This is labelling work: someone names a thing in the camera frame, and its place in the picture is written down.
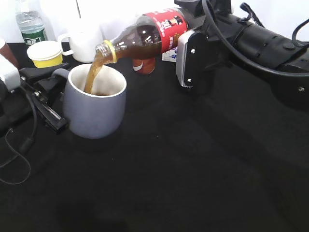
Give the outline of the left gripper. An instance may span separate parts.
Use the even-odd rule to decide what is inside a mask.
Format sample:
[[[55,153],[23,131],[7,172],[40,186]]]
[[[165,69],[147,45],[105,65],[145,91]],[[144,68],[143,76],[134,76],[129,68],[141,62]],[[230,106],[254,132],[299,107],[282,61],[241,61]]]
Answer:
[[[35,113],[43,124],[55,134],[68,127],[68,121],[53,109],[62,94],[66,80],[50,76],[55,70],[70,67],[63,63],[46,68],[22,68],[18,70],[3,55],[0,57],[0,136],[30,117],[31,106],[20,87],[24,87],[34,105]]]

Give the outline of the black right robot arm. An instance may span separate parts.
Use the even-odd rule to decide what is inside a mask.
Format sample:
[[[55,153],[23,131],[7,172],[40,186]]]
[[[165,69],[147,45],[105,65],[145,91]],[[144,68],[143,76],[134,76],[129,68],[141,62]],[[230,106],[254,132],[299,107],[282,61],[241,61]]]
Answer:
[[[194,94],[208,93],[218,69],[238,66],[266,81],[284,105],[309,109],[309,44],[265,28],[247,3],[232,14],[228,0],[178,0],[190,23],[179,37],[176,74]]]

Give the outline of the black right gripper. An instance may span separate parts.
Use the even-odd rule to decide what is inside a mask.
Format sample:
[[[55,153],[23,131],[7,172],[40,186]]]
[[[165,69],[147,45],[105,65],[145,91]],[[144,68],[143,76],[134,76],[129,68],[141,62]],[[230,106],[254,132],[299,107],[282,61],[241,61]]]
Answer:
[[[212,89],[218,63],[209,54],[206,35],[217,38],[213,21],[226,39],[233,38],[232,26],[227,22],[232,13],[231,1],[175,0],[174,3],[189,27],[178,39],[176,75],[179,84],[190,94],[207,94]]]

